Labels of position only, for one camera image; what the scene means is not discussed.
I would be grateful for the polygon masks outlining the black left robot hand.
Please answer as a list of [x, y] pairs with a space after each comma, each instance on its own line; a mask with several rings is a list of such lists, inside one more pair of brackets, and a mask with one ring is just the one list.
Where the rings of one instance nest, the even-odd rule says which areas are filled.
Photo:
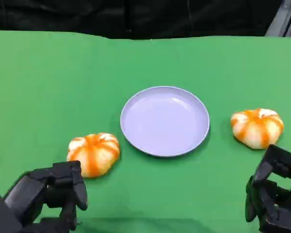
[[0, 233], [68, 233], [88, 208], [79, 161], [23, 173], [0, 195]]

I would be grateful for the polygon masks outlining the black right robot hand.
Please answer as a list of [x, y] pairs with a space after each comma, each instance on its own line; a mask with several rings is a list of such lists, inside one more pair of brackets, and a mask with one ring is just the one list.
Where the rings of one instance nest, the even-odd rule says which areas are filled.
[[291, 233], [291, 189], [269, 180], [272, 173], [291, 180], [291, 152], [268, 146], [246, 184], [245, 220], [258, 218], [261, 233]]

